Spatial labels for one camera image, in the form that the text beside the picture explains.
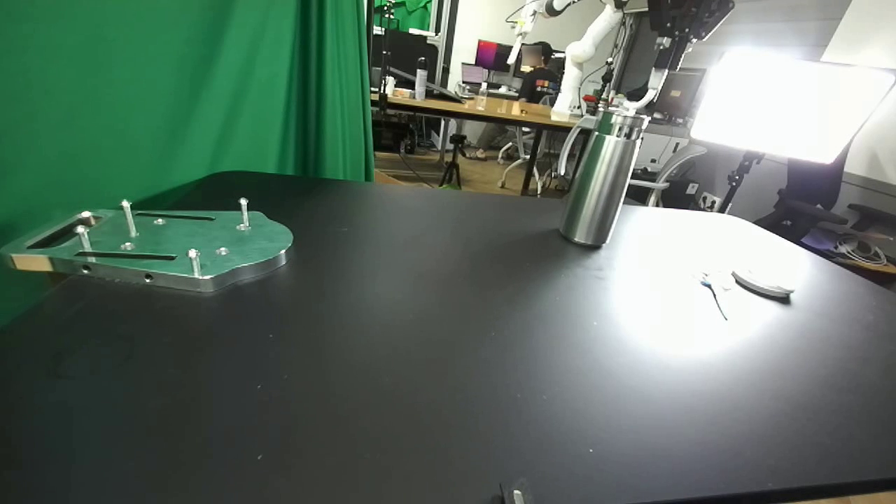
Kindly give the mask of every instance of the stainless steel cup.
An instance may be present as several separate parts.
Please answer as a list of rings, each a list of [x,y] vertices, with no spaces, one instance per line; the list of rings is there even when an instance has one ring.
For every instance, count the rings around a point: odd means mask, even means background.
[[[646,114],[600,118],[562,212],[560,233],[570,243],[600,249],[611,239],[646,124]]]

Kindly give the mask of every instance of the black table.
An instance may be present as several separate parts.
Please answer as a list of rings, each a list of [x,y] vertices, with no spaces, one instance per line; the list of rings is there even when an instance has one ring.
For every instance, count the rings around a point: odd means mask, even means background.
[[[201,296],[66,279],[0,334],[0,501],[538,504],[896,488],[896,302],[752,223],[213,177],[296,243]],[[728,286],[763,264],[791,305]],[[720,277],[728,323],[703,272]]]

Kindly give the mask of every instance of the green acrylic plate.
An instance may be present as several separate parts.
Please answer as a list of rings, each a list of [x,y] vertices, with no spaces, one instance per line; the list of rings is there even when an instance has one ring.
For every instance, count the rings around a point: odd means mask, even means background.
[[[262,212],[135,209],[132,239],[124,209],[93,209],[3,249],[10,270],[96,275],[124,284],[216,292],[269,275],[293,243],[292,230]]]

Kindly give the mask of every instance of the floor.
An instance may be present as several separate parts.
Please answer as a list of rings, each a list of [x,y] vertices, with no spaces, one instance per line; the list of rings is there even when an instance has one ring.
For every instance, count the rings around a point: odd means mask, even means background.
[[[499,187],[502,172],[506,163],[496,159],[496,152],[488,159],[458,159],[462,191],[468,194],[496,194],[496,195],[520,195],[523,167],[510,172],[506,184]],[[374,153],[374,183],[378,184],[418,184],[418,187],[439,187],[443,163],[439,153]],[[847,496],[847,499],[822,499],[812,504],[896,504],[896,494],[871,494],[871,496]]]

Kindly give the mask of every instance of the green backdrop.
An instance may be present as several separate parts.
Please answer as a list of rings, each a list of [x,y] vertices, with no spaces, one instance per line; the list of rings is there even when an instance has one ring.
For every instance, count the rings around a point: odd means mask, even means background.
[[[374,25],[385,30],[427,30],[432,0],[374,0]]]
[[[0,102],[0,243],[216,172],[373,180],[359,0],[3,0]],[[0,270],[0,326],[42,286]]]

